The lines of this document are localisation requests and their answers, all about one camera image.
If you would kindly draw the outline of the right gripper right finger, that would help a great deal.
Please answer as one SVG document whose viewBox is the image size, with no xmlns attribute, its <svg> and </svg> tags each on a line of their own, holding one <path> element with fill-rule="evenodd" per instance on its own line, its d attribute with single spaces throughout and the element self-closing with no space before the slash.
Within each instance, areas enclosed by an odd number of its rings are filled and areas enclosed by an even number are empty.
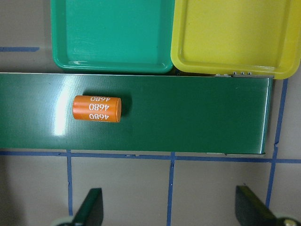
<svg viewBox="0 0 301 226">
<path fill-rule="evenodd" d="M 236 186 L 235 216 L 241 226 L 281 226 L 266 205 L 247 186 Z"/>
</svg>

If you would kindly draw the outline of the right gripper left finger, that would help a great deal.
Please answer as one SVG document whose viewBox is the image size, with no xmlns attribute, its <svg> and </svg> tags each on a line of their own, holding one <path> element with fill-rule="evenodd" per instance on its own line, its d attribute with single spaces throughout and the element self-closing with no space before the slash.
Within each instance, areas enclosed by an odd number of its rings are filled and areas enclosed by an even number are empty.
<svg viewBox="0 0 301 226">
<path fill-rule="evenodd" d="M 102 189 L 92 188 L 74 216 L 71 226 L 101 226 L 103 216 Z"/>
</svg>

